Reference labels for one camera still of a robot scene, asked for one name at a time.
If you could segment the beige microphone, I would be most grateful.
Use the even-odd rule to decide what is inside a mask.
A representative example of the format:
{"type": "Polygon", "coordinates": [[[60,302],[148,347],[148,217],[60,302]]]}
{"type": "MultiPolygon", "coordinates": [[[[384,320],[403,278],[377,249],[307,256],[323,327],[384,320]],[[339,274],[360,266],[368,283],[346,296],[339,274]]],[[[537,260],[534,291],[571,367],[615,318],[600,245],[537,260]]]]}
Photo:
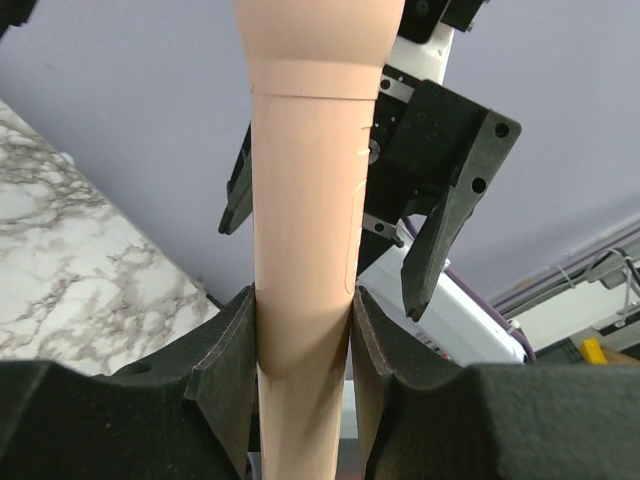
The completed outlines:
{"type": "Polygon", "coordinates": [[[331,479],[369,139],[400,1],[238,1],[266,479],[331,479]]]}

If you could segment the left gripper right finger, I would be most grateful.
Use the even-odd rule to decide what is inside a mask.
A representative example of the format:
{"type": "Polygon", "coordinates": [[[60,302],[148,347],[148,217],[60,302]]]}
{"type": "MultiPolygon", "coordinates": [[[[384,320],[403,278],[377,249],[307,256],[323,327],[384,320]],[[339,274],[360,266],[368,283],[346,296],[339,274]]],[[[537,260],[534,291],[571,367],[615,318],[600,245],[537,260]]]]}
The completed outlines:
{"type": "Polygon", "coordinates": [[[364,288],[352,359],[367,479],[635,479],[636,367],[480,364],[430,350],[364,288]]]}

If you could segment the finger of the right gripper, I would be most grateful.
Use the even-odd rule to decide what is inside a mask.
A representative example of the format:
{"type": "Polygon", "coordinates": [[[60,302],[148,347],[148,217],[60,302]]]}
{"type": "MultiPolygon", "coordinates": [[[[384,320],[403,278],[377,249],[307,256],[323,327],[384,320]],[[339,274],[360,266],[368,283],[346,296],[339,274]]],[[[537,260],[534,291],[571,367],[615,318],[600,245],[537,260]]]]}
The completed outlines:
{"type": "Polygon", "coordinates": [[[227,204],[218,232],[232,235],[253,211],[251,126],[248,126],[233,171],[226,184],[227,204]]]}

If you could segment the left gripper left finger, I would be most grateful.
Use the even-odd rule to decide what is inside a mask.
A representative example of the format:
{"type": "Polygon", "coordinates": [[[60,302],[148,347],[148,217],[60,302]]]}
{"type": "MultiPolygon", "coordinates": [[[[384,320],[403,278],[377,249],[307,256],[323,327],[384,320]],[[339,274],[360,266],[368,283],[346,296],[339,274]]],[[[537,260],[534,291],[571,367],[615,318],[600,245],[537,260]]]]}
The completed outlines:
{"type": "Polygon", "coordinates": [[[1,365],[5,479],[241,479],[253,414],[255,298],[110,376],[1,365]]]}

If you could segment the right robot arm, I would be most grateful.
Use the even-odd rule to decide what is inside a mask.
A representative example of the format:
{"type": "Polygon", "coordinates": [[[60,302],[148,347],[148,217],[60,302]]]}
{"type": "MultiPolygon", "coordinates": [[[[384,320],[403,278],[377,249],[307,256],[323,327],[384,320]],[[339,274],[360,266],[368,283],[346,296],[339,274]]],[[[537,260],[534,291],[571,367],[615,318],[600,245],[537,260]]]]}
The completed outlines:
{"type": "Polygon", "coordinates": [[[461,364],[524,362],[519,330],[447,271],[448,253],[518,139],[519,123],[443,86],[456,32],[477,1],[238,1],[254,100],[320,100],[364,111],[367,180],[358,271],[373,290],[400,265],[403,312],[461,364]]]}

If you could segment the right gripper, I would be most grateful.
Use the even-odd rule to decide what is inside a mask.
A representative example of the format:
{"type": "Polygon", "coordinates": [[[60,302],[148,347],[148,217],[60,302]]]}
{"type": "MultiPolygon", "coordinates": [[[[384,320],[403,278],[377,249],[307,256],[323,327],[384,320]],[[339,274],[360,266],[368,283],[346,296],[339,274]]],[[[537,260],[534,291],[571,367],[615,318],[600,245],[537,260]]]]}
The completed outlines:
{"type": "Polygon", "coordinates": [[[522,133],[519,122],[443,85],[453,39],[471,30],[481,6],[406,2],[376,101],[358,271],[406,244],[401,220],[424,216],[401,268],[404,310],[415,322],[451,245],[522,133]]]}

